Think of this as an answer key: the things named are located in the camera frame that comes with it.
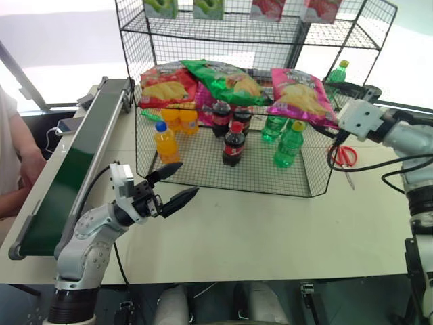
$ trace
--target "green soda bottle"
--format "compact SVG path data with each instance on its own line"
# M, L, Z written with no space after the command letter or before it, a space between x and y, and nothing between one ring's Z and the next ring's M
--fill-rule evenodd
M340 66L332 70L329 74L329 77L326 79L326 83L343 83L346 80L346 68L349 65L349 61L342 60L340 62ZM334 99L334 94L337 91L335 87L331 87L326 85L325 83L325 91L327 94L327 97L330 101Z
M305 130L305 122L294 121L292 128L286 129L281 137L278 150L273 157L277 167L292 166L296 156L304 143L302 132Z
M262 130L263 141L274 142L279 137L287 119L287 117L269 115Z

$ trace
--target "green conveyor belt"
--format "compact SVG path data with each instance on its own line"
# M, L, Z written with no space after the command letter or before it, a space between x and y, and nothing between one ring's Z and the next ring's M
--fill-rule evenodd
M21 243L20 255L53 255L124 84L125 79L108 79L101 88L37 214L30 222Z

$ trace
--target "white table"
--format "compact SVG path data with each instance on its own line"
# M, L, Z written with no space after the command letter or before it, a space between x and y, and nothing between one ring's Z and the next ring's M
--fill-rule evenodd
M135 170L134 132L134 114L121 113L101 168L118 159ZM48 190L71 140L69 135L60 141L1 247L0 282L53 283L53 257L11 261L7 252L26 216ZM396 158L390 148L373 142L350 138L347 144L358 151L359 166ZM404 239L411 235L407 201L380 180L381 174L397 168L353 174L355 191L343 173L333 173L327 194L311 199L201 188L173 216L134 225L118 239L125 272L131 283L405 273ZM184 188L159 183L155 191L167 201ZM106 175L90 201L96 206L113 198ZM112 253L103 284L122 283Z

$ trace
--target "metal wire rack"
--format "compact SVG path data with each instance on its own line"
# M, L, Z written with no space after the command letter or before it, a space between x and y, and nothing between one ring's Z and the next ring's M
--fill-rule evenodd
M324 63L329 71L344 51L365 51L365 68L357 71L357 81L363 84L383 48L396 7L385 0L344 0L334 24L307 24L299 17L303 3L287 0L281 22L275 23L251 21L250 0L226 0L222 21L194 20L192 0L179 0L179 14L172 20L146 17L142 0L116 0L128 74L138 82L140 74L156 64L200 58L257 70L294 68L302 47L308 45L338 49L335 60ZM136 162L137 173L145 176L161 162L153 141L154 121L140 113L138 108ZM254 107L246 147L236 167L222 163L223 141L208 127L201 126L191 137L178 134L184 165L166 181L290 196L324 194L331 173L326 164L331 141L307 127L301 155L290 168L278 169L272 162L277 144L260 140L266 117L266 108Z

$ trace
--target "green chip bag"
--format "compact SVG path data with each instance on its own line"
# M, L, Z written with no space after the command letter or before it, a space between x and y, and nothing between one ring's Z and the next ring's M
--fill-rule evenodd
M238 106L272 104L253 78L231 64L206 60L183 60L182 63L218 100Z

